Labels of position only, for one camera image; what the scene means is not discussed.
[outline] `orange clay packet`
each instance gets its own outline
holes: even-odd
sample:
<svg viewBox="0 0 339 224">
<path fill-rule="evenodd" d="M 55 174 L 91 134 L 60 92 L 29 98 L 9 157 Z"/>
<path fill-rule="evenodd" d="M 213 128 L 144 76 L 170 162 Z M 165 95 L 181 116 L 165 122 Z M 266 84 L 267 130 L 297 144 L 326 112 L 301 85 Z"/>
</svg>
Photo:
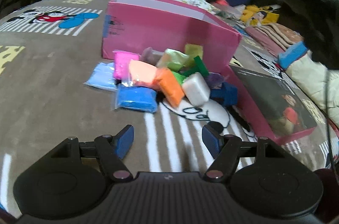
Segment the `orange clay packet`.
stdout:
<svg viewBox="0 0 339 224">
<path fill-rule="evenodd" d="M 185 97 L 177 79 L 168 68 L 160 68 L 155 76 L 155 82 L 159 85 L 170 105 L 178 107 Z"/>
</svg>

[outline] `mickey mouse print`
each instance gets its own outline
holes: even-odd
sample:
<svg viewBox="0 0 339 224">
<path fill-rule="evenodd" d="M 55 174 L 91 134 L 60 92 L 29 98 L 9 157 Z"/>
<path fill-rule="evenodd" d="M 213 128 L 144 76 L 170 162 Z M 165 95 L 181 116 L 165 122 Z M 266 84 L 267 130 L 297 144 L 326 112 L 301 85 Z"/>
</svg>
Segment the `mickey mouse print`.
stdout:
<svg viewBox="0 0 339 224">
<path fill-rule="evenodd" d="M 10 18 L 0 32 L 35 32 L 77 36 L 102 10 L 69 7 L 35 7 Z"/>
</svg>

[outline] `open pink box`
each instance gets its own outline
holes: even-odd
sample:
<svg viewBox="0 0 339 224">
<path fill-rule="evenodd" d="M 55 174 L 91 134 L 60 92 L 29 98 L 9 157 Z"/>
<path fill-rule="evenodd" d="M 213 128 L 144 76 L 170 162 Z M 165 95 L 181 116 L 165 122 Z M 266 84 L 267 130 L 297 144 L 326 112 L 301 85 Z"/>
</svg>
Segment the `open pink box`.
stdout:
<svg viewBox="0 0 339 224">
<path fill-rule="evenodd" d="M 207 11 L 174 0 L 111 0 L 103 30 L 102 56 L 114 60 L 114 50 L 141 54 L 147 47 L 184 51 L 187 43 L 204 47 L 210 72 L 221 73 L 238 88 L 238 107 L 258 137 L 278 144 L 301 138 L 309 131 L 278 138 L 229 62 L 242 36 Z"/>
</svg>

